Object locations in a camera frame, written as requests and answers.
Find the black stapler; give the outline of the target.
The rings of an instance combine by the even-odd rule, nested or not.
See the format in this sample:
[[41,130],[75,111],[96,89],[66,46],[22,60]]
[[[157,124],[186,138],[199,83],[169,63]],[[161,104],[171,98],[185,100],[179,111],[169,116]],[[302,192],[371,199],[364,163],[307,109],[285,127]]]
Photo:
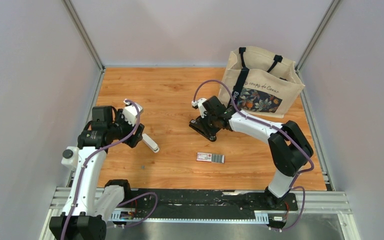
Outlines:
[[189,127],[210,142],[215,142],[217,140],[217,133],[221,130],[216,126],[211,125],[207,119],[202,118],[201,116],[198,116],[196,119],[191,119],[189,121]]

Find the white stapler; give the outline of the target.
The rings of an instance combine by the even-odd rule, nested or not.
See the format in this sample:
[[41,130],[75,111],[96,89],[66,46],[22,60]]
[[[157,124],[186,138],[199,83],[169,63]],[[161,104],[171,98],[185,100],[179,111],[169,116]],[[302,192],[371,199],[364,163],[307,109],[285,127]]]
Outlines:
[[159,145],[146,133],[142,134],[142,141],[154,152],[158,153],[160,150]]

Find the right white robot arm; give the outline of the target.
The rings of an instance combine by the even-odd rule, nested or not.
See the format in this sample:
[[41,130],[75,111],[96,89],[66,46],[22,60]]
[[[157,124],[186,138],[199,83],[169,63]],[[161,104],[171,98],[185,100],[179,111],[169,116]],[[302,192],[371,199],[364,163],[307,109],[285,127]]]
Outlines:
[[220,130],[228,130],[246,134],[269,146],[276,171],[264,191],[264,202],[273,210],[279,209],[314,154],[299,125],[291,120],[279,123],[254,117],[235,106],[226,107],[216,96],[200,98],[191,105],[199,110],[199,116],[192,119],[189,126],[207,140],[214,142]]

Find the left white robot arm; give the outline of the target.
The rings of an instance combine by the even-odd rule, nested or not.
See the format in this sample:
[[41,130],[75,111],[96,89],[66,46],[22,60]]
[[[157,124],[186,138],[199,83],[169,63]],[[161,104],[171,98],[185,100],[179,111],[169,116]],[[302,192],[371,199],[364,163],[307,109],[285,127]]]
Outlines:
[[123,143],[134,148],[142,140],[143,108],[128,102],[124,108],[95,106],[91,120],[77,138],[76,146],[63,151],[61,163],[74,172],[72,187],[59,216],[49,229],[57,240],[103,240],[106,224],[118,207],[137,205],[126,179],[109,180],[96,199],[97,184],[109,148]]

